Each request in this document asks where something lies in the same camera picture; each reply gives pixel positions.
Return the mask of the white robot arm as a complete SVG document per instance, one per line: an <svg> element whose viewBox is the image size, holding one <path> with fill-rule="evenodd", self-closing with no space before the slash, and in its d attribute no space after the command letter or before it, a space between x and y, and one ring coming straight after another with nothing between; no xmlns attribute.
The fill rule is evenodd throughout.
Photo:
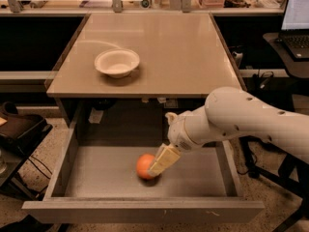
<svg viewBox="0 0 309 232"><path fill-rule="evenodd" d="M168 112L168 144L159 147L147 173L156 177L183 153L209 142L254 136L309 162L309 116L273 107L233 87L221 87L205 104L181 114Z"/></svg>

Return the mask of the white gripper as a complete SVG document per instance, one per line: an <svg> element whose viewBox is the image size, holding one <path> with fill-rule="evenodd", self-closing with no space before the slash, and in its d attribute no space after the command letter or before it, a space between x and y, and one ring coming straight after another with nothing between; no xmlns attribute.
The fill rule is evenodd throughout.
<svg viewBox="0 0 309 232"><path fill-rule="evenodd" d="M190 152L207 143L207 116L204 109L185 111L181 114L165 114L169 125L168 139L171 144L161 144L147 169L156 177L172 166L181 157L181 152Z"/></svg>

